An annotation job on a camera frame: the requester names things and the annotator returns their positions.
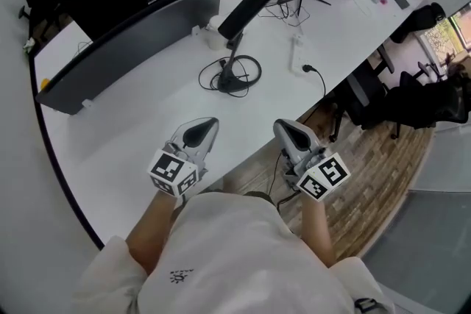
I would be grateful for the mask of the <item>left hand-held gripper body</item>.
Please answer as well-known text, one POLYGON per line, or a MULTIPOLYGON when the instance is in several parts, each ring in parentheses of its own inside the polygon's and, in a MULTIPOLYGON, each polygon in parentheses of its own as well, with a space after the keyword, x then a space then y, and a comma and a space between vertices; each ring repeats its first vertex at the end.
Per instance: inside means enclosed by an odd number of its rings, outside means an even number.
POLYGON ((208 172, 205 167, 207 154, 208 146, 191 148, 167 141, 155 152, 147 173, 158 190, 179 198, 208 172))

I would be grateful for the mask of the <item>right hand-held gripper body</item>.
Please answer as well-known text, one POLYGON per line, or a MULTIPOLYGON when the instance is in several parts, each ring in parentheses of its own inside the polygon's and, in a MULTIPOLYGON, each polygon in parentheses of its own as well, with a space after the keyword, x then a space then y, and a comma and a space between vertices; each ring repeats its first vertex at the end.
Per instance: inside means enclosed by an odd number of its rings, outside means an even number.
POLYGON ((309 152, 298 163, 287 159, 283 169, 286 185, 314 201, 323 201, 349 178, 350 172, 339 153, 331 153, 325 147, 309 152))

